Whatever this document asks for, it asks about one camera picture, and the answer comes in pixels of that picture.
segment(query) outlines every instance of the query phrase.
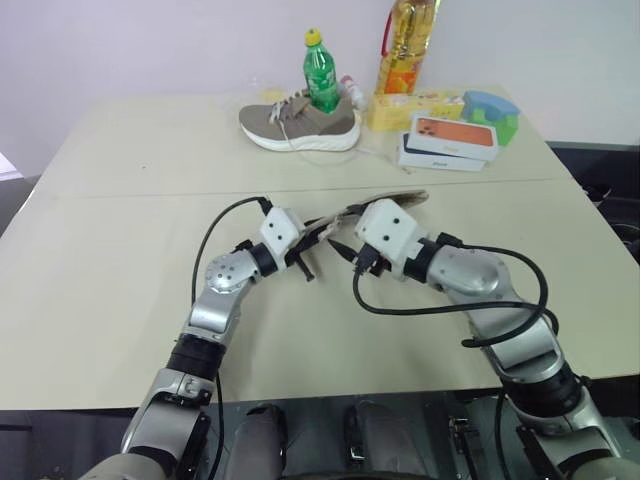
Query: sneaker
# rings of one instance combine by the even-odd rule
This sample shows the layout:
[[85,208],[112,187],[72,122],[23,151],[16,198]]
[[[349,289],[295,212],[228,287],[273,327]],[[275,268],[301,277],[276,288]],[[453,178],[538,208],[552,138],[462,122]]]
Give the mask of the sneaker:
[[276,152],[328,150],[341,152],[360,137],[351,100],[341,97],[331,113],[313,105],[306,91],[269,105],[249,105],[240,110],[240,125],[255,143]]

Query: white wall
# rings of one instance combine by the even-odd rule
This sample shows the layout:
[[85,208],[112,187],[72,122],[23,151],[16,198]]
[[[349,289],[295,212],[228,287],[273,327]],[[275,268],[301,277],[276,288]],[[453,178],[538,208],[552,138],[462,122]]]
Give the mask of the white wall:
[[[392,0],[0,0],[0,151],[46,167],[94,102],[303,85],[320,28],[373,87]],[[420,83],[501,83],[548,140],[637,144],[638,0],[443,0]]]

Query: cooking oil bottle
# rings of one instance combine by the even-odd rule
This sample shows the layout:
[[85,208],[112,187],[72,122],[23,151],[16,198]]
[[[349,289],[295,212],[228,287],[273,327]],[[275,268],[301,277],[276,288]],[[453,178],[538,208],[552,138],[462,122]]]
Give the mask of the cooking oil bottle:
[[[420,73],[440,0],[396,0],[382,40],[376,93],[412,93]],[[393,23],[393,43],[387,37]]]

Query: white shoe sole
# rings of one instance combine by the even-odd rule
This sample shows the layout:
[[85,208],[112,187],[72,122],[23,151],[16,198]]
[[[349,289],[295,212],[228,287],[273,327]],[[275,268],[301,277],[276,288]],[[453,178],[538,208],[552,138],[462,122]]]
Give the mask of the white shoe sole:
[[293,152],[298,150],[324,150],[329,152],[344,152],[353,147],[360,138],[360,122],[356,119],[353,127],[342,135],[307,135],[306,137],[290,140],[272,140],[259,137],[240,125],[244,133],[253,142],[274,152]]

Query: sprite bottle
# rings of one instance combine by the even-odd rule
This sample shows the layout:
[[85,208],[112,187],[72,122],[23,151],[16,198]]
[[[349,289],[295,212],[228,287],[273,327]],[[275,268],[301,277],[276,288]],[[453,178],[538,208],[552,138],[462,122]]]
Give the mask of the sprite bottle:
[[307,45],[307,54],[303,70],[311,104],[324,113],[331,113],[340,101],[333,57],[322,45],[322,36],[316,28],[307,31],[304,43]]

